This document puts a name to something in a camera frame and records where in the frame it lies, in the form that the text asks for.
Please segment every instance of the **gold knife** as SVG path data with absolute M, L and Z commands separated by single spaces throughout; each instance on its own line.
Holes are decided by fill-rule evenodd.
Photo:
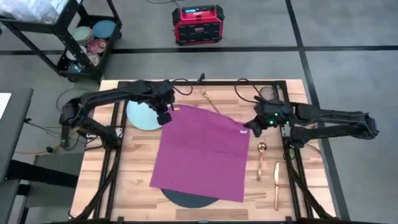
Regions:
M 275 211 L 278 211 L 278 198 L 279 198 L 279 161 L 275 164 L 274 170 L 274 181 L 275 181 Z

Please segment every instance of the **gold fork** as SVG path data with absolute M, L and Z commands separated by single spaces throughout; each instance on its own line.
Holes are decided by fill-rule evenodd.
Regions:
M 209 104 L 213 107 L 213 109 L 214 109 L 217 113 L 220 113 L 220 112 L 218 111 L 217 107 L 216 107 L 216 106 L 214 105 L 214 103 L 211 101 L 210 97 L 207 95 L 206 91 L 205 91 L 205 90 L 202 90 L 202 89 L 199 89 L 199 91 L 200 91 L 200 94 L 201 94 L 202 96 L 204 96 L 204 97 L 207 99 L 207 101 L 208 101 Z

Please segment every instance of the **floor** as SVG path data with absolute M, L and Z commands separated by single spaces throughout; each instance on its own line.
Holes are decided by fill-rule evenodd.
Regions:
M 106 79 L 197 78 L 203 72 L 207 78 L 301 78 L 312 94 L 313 102 L 318 99 L 322 108 L 368 111 L 377 121 L 379 136 L 372 141 L 349 137 L 331 139 L 333 158 L 350 218 L 396 222 L 398 193 L 394 186 L 398 184 L 398 151 L 394 128 L 398 124 L 395 115 L 398 106 L 391 102 L 398 94 L 398 29 L 395 25 L 398 2 L 291 0 L 299 33 L 293 26 L 295 21 L 293 25 L 291 23 L 292 11 L 289 15 L 284 0 L 179 2 L 181 6 L 214 3 L 224 8 L 226 16 L 223 40 L 193 47 L 240 47 L 245 50 L 157 53 L 159 48 L 177 47 L 170 15 L 175 5 L 149 4 L 145 0 L 114 1 L 123 21 L 123 38 L 116 48 L 147 50 L 140 54 L 112 55 Z M 90 14 L 110 14 L 105 0 L 85 0 L 84 5 Z M 41 49 L 63 49 L 62 43 L 51 35 L 26 35 Z M 35 92 L 29 117 L 39 125 L 57 126 L 59 112 L 55 102 L 61 92 L 73 86 L 97 89 L 95 83 L 73 84 L 58 77 L 35 55 L 8 55 L 9 51 L 28 48 L 6 29 L 0 36 L 0 43 L 0 88 L 32 87 Z M 299 51 L 255 50 L 265 46 L 299 46 Z M 49 57 L 57 61 L 59 55 Z M 60 105 L 82 91 L 74 90 L 63 96 Z M 43 151 L 46 146 L 56 143 L 57 138 L 25 126 L 17 151 Z M 83 145 L 79 144 L 70 152 L 59 153 L 82 152 Z M 31 155 L 16 154 L 14 158 L 27 162 L 34 160 Z M 79 161 L 68 163 L 78 166 Z M 57 200 L 59 202 L 54 204 L 59 207 L 31 209 L 27 223 L 66 220 L 70 205 L 65 205 L 67 200 Z M 21 202 L 21 198 L 15 202 L 10 223 L 15 223 Z

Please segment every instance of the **table leg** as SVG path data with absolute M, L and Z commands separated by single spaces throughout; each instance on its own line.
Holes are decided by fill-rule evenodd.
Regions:
M 6 177 L 8 179 L 30 180 L 66 187 L 76 187 L 78 181 L 77 175 L 71 175 L 15 160 L 10 162 Z

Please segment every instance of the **gold spoon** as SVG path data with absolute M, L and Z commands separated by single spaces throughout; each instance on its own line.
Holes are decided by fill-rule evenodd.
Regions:
M 265 152 L 267 149 L 267 145 L 264 142 L 260 142 L 258 145 L 258 149 L 260 151 L 260 163 L 259 163 L 259 170 L 257 172 L 257 181 L 261 180 L 261 164 L 262 164 L 262 153 Z

